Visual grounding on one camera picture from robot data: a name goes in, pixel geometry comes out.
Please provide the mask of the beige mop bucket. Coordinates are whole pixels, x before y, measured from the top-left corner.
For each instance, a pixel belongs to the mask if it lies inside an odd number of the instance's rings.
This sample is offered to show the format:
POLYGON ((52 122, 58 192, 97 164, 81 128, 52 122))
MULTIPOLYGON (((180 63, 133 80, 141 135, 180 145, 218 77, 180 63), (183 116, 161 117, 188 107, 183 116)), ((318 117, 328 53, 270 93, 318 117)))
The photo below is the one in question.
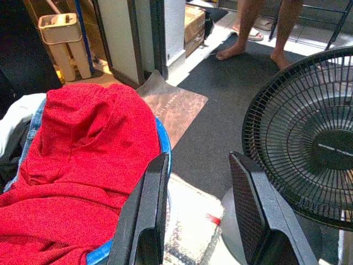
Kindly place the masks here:
POLYGON ((66 81, 76 80, 72 60, 83 79, 91 77, 88 54, 75 13, 44 15, 39 18, 38 27, 43 42, 49 46, 56 65, 66 81))

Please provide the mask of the white cloth garment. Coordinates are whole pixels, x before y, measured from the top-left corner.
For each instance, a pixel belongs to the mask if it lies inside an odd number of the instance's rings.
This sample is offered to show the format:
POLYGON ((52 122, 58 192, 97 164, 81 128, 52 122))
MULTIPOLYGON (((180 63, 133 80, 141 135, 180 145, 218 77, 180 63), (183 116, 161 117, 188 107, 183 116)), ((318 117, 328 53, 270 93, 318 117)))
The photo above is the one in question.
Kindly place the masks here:
POLYGON ((5 116, 0 120, 0 157, 5 153, 9 138, 16 126, 30 121, 45 98, 46 93, 25 95, 9 107, 5 116))

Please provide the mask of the cardboard box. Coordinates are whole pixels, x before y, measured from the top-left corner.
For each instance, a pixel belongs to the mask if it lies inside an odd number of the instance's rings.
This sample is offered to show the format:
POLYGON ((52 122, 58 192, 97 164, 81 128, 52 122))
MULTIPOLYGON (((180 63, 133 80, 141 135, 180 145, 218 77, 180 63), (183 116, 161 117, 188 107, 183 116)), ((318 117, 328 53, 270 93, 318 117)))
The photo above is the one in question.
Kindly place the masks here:
POLYGON ((190 56, 205 38, 206 12, 200 7, 185 6, 184 49, 185 56, 190 56))

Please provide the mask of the black garment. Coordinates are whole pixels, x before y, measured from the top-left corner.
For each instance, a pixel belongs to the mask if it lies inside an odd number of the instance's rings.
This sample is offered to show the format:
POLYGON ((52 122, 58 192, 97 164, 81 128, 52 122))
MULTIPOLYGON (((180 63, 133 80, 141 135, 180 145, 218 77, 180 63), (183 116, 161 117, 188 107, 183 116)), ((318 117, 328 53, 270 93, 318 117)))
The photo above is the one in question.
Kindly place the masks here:
POLYGON ((23 152, 30 121, 19 123, 9 137, 4 154, 0 157, 0 194, 17 173, 18 162, 23 152))

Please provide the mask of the beige slipper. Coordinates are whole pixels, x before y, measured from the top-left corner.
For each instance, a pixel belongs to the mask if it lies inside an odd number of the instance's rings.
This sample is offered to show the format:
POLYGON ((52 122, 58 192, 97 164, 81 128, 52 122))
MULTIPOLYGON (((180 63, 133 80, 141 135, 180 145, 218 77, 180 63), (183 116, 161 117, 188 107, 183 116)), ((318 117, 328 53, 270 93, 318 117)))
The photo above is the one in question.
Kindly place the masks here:
MULTIPOLYGON (((239 35, 239 29, 232 27, 231 33, 239 35)), ((251 31, 248 35, 248 40, 249 41, 262 41, 262 40, 264 40, 264 36, 260 31, 254 29, 254 28, 251 28, 251 31)))
POLYGON ((255 20, 254 27, 263 31, 271 31, 273 22, 272 19, 258 16, 255 20))

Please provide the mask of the white patterned rug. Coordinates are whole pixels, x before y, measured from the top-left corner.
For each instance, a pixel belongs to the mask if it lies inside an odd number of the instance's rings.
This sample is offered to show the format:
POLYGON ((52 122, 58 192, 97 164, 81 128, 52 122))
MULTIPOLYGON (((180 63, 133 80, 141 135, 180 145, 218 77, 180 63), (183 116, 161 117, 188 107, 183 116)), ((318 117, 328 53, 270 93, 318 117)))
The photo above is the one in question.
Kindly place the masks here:
POLYGON ((172 173, 162 265, 208 265, 224 216, 221 201, 172 173))

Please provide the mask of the black metal rack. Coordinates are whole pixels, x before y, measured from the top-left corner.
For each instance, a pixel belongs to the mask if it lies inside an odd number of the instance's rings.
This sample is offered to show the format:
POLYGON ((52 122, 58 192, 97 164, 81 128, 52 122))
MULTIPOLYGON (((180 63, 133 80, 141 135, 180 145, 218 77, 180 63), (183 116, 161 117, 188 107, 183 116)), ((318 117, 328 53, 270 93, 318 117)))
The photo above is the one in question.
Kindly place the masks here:
POLYGON ((353 46, 353 0, 303 0, 289 41, 322 50, 353 46))

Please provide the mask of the dark grey floor mat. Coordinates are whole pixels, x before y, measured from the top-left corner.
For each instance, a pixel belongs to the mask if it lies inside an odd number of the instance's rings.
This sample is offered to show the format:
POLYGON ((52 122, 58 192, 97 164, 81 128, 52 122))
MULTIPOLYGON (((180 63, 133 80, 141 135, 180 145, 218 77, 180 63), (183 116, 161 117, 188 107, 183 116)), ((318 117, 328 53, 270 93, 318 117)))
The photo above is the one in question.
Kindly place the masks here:
POLYGON ((223 198, 231 187, 228 155, 242 151, 243 119, 254 96, 278 72, 273 47, 248 42, 226 61, 203 59, 179 87, 208 101, 172 150, 172 171, 192 186, 223 198))

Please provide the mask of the red knit garment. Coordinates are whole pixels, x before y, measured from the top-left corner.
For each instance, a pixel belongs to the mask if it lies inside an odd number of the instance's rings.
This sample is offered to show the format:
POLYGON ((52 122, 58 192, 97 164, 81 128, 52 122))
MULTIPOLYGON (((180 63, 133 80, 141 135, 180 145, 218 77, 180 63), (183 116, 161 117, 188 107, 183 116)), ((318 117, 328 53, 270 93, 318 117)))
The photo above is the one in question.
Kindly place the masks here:
POLYGON ((155 116, 133 88, 49 91, 18 179, 0 195, 0 265, 86 265, 160 152, 155 116))

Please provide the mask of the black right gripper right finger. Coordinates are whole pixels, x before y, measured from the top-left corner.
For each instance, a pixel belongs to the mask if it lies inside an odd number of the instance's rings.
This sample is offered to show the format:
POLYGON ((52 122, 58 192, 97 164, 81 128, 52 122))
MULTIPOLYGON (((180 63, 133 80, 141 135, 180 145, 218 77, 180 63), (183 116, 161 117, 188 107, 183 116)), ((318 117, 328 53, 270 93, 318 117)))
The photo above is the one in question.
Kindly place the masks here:
POLYGON ((294 211, 266 173, 235 151, 229 165, 246 265, 318 265, 294 211))

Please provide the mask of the person's bare right leg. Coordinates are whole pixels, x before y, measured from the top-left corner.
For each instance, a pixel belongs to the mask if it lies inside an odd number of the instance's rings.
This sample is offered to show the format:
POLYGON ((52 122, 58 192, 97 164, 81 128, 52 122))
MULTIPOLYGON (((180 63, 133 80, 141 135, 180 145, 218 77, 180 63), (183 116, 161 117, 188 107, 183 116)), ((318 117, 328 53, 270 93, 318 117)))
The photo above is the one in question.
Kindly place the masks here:
POLYGON ((282 0, 277 21, 276 45, 270 56, 279 70, 290 65, 285 57, 284 47, 301 13, 302 2, 303 0, 282 0))

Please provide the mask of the brown rubber floor mat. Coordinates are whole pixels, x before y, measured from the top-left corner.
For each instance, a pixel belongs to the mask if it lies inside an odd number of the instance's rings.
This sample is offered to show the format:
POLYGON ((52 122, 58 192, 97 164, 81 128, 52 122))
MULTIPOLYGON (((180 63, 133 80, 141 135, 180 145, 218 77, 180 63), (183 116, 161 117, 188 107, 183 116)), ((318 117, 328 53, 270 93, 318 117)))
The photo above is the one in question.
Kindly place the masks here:
POLYGON ((165 127, 174 147, 208 101, 206 96, 172 86, 155 70, 137 93, 165 127))

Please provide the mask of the blue denim jeans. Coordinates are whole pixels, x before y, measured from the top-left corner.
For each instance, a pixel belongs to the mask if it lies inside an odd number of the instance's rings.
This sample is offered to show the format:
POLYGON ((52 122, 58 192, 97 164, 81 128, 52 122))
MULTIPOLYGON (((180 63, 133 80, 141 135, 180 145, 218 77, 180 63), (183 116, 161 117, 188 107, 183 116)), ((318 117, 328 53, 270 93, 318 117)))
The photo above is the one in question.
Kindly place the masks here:
POLYGON ((42 114, 44 111, 45 104, 46 104, 46 99, 44 99, 41 102, 41 104, 39 105, 39 107, 37 108, 35 114, 33 115, 32 119, 31 119, 29 131, 26 136, 26 142, 24 144, 22 155, 21 155, 19 162, 18 162, 17 173, 16 173, 15 177, 5 185, 4 190, 3 190, 4 192, 9 191, 11 189, 12 185, 19 178, 20 167, 21 167, 23 161, 26 159, 28 152, 29 152, 29 149, 31 147, 32 141, 33 141, 34 137, 36 136, 36 134, 42 124, 42 114))

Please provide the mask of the black electric fan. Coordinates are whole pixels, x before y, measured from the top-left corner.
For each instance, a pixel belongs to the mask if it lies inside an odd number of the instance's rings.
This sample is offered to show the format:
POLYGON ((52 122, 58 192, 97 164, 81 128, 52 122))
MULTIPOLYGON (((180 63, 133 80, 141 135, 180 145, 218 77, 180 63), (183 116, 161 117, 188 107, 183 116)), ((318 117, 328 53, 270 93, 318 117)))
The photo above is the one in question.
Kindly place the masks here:
MULTIPOLYGON (((324 228, 338 231, 338 265, 353 265, 353 46, 276 74, 246 112, 242 147, 294 211, 318 265, 324 228)), ((233 184, 222 202, 222 238, 246 265, 233 184)))

